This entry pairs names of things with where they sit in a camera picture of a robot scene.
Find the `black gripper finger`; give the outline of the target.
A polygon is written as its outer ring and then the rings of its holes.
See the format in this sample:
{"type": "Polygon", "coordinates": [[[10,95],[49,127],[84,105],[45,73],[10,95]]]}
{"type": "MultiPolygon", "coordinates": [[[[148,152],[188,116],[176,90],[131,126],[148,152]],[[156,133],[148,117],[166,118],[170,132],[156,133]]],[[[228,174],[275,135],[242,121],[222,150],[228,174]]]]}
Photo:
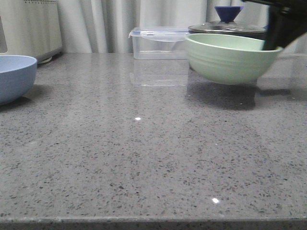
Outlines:
{"type": "Polygon", "coordinates": [[[253,3],[269,6],[263,50],[285,48],[307,33],[305,0],[254,0],[253,3]]]}

